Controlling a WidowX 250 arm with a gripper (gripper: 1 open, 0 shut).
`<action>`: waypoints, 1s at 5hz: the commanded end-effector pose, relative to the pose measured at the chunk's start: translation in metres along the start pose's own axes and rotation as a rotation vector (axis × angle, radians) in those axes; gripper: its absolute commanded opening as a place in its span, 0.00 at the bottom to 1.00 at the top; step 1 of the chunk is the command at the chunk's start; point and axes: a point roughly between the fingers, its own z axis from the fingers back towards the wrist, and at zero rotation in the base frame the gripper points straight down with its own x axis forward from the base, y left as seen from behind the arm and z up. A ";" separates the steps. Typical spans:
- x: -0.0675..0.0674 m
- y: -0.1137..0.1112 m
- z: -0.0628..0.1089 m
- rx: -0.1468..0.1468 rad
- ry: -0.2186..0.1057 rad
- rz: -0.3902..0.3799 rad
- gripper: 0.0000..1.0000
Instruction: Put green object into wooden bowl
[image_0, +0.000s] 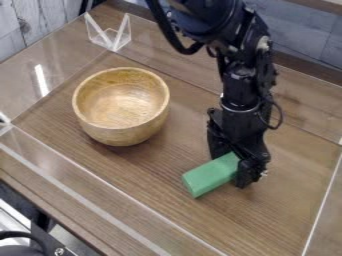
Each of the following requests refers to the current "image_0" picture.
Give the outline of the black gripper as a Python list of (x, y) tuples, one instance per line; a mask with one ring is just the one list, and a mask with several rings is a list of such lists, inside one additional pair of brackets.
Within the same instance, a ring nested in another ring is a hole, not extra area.
[(235, 186), (245, 189), (267, 171), (271, 156), (263, 135), (269, 130), (271, 104), (258, 100), (251, 106), (221, 101), (207, 111), (207, 143), (213, 159), (234, 152), (241, 158)]

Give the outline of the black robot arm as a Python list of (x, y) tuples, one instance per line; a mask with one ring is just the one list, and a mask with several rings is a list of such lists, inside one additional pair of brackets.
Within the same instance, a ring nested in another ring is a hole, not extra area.
[(235, 186), (257, 182), (271, 156), (265, 133), (277, 127), (279, 108), (273, 40), (267, 24), (243, 0), (146, 0), (173, 48), (183, 55), (199, 50), (217, 60), (223, 90), (219, 106), (207, 110), (207, 142), (213, 158), (238, 157)]

